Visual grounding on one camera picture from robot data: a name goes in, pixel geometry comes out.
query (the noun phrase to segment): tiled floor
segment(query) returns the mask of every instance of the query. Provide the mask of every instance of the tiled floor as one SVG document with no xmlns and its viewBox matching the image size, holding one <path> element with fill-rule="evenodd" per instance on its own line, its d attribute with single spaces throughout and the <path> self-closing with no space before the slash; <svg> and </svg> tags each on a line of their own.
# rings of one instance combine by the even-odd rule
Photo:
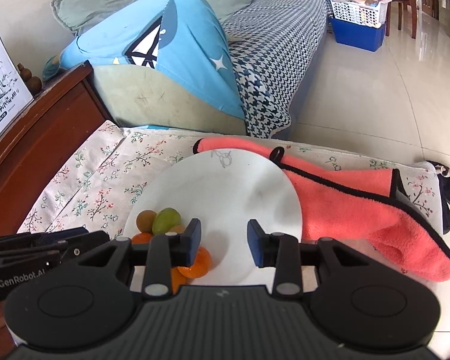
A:
<svg viewBox="0 0 450 360">
<path fill-rule="evenodd" d="M 376 52 L 327 42 L 315 84 L 291 137 L 296 142 L 412 163 L 450 166 L 450 38 L 426 15 Z M 450 233 L 444 236 L 450 246 Z M 450 357 L 450 281 L 434 289 L 442 316 L 430 347 Z"/>
</svg>

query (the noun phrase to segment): white star print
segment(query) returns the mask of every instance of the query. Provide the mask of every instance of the white star print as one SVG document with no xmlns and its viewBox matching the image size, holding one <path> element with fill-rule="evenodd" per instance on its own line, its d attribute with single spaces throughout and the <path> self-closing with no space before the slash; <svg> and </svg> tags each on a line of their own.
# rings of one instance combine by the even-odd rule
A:
<svg viewBox="0 0 450 360">
<path fill-rule="evenodd" d="M 217 69 L 217 71 L 219 69 L 221 69 L 221 68 L 227 69 L 225 67 L 225 65 L 224 65 L 224 61 L 223 61 L 224 57 L 223 57 L 223 55 L 220 57 L 220 59 L 213 59 L 213 58 L 210 58 L 210 59 L 215 64 L 215 68 Z"/>
</svg>

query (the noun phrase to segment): floral tablecloth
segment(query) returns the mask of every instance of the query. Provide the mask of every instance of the floral tablecloth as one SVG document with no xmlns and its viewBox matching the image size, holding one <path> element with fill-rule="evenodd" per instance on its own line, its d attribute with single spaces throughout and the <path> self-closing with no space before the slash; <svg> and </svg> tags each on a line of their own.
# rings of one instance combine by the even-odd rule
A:
<svg viewBox="0 0 450 360">
<path fill-rule="evenodd" d="M 19 232 L 52 232 L 83 226 L 89 231 L 104 230 L 111 238 L 118 237 L 147 184 L 168 167 L 191 156 L 199 138 L 213 135 L 184 130 L 118 128 L 107 121 L 53 177 Z M 337 172 L 396 167 L 400 169 L 411 202 L 438 233 L 443 232 L 438 178 L 428 163 L 405 166 L 305 143 L 242 138 L 268 147 L 283 146 L 289 155 Z M 387 263 L 367 242 L 350 240 L 347 243 Z"/>
</svg>

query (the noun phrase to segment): pink towel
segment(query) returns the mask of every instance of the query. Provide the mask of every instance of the pink towel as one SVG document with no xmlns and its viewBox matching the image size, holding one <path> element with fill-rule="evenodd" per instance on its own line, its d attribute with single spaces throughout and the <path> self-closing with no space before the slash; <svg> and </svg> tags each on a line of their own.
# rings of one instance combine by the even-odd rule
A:
<svg viewBox="0 0 450 360">
<path fill-rule="evenodd" d="M 198 141 L 194 153 L 243 149 L 279 166 L 292 182 L 302 209 L 302 240 L 367 239 L 395 264 L 434 281 L 450 279 L 450 249 L 404 194 L 398 169 L 327 171 L 247 140 Z"/>
</svg>

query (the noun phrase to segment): towel loop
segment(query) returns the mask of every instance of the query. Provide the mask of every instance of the towel loop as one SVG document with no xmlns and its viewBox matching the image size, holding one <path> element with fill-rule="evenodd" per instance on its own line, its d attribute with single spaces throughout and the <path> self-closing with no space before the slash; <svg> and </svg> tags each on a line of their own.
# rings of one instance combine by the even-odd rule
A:
<svg viewBox="0 0 450 360">
<path fill-rule="evenodd" d="M 282 162 L 282 158 L 285 154 L 285 149 L 282 146 L 277 146 L 273 149 L 268 157 L 275 165 L 279 165 Z"/>
<path fill-rule="evenodd" d="M 443 177 L 450 177 L 450 168 L 444 165 L 435 165 L 435 173 L 437 175 L 442 175 Z"/>
</svg>

